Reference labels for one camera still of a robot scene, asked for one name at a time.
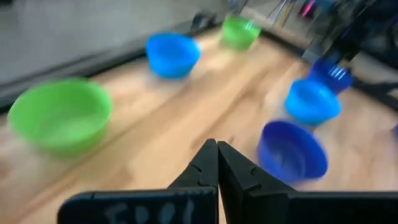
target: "green bowl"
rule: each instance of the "green bowl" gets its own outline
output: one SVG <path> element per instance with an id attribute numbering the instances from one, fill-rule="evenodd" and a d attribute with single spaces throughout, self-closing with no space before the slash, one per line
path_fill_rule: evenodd
<path id="1" fill-rule="evenodd" d="M 238 50 L 246 50 L 260 35 L 261 28 L 249 19 L 227 16 L 223 23 L 223 42 Z"/>
<path id="2" fill-rule="evenodd" d="M 99 142 L 111 115 L 109 95 L 85 79 L 48 82 L 11 107 L 11 128 L 28 143 L 56 154 L 78 154 Z"/>

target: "blue bowl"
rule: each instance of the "blue bowl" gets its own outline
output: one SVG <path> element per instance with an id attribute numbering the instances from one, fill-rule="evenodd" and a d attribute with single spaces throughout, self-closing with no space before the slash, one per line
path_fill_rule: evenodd
<path id="1" fill-rule="evenodd" d="M 287 121 L 265 125 L 257 155 L 261 168 L 289 185 L 320 178 L 328 170 L 325 152 L 312 134 Z"/>
<path id="2" fill-rule="evenodd" d="M 308 73 L 308 79 L 324 83 L 338 95 L 353 84 L 351 72 L 327 60 L 317 60 Z"/>
<path id="3" fill-rule="evenodd" d="M 153 35 L 146 43 L 150 69 L 161 78 L 183 78 L 200 58 L 193 39 L 180 34 Z"/>
<path id="4" fill-rule="evenodd" d="M 285 108 L 298 122 L 319 125 L 338 116 L 341 105 L 325 85 L 313 80 L 296 80 L 290 88 Z"/>

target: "wooden table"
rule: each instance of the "wooden table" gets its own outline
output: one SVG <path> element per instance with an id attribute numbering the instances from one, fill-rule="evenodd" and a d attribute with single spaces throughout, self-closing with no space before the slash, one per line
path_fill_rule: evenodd
<path id="1" fill-rule="evenodd" d="M 197 37 L 203 55 L 189 78 L 156 79 L 146 60 L 94 78 L 114 111 L 97 149 L 56 158 L 0 128 L 1 223 L 55 223 L 58 207 L 86 190 L 159 189 L 187 166 L 207 138 L 228 141 L 256 161 L 262 127 L 288 118 L 283 101 L 308 65 L 266 39 L 248 52 L 220 45 L 216 30 Z M 342 114 L 314 130 L 330 167 L 305 190 L 397 190 L 397 115 L 356 90 L 341 94 Z"/>

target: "plastic bowl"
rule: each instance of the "plastic bowl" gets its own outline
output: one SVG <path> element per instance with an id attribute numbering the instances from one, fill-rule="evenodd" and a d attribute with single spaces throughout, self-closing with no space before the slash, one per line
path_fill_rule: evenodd
<path id="1" fill-rule="evenodd" d="M 322 124 L 341 112 L 340 102 L 329 88 L 306 79 L 293 82 L 285 108 L 298 122 L 313 126 Z"/>
<path id="2" fill-rule="evenodd" d="M 223 23 L 223 42 L 235 49 L 246 50 L 260 35 L 261 28 L 245 17 L 227 16 Z"/>
<path id="3" fill-rule="evenodd" d="M 85 79 L 48 82 L 23 93 L 11 107 L 11 128 L 28 143 L 56 154 L 96 144 L 111 115 L 111 100 Z"/>
<path id="4" fill-rule="evenodd" d="M 193 39 L 180 34 L 153 35 L 146 43 L 150 69 L 161 78 L 187 76 L 200 58 Z"/>
<path id="5" fill-rule="evenodd" d="M 317 60 L 310 69 L 308 78 L 324 83 L 336 95 L 353 84 L 351 72 L 327 60 Z"/>
<path id="6" fill-rule="evenodd" d="M 312 134 L 286 121 L 264 126 L 257 155 L 261 168 L 289 185 L 320 178 L 328 170 L 324 150 Z"/>

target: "dark blue bowl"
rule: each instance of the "dark blue bowl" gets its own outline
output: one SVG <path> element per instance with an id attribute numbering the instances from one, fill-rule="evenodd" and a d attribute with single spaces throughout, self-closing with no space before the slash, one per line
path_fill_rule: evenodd
<path id="1" fill-rule="evenodd" d="M 308 73 L 308 79 L 324 83 L 338 95 L 353 84 L 351 72 L 328 60 L 317 60 Z"/>
<path id="2" fill-rule="evenodd" d="M 260 167 L 286 184 L 320 178 L 328 169 L 318 141 L 308 131 L 287 121 L 265 125 L 257 154 Z"/>

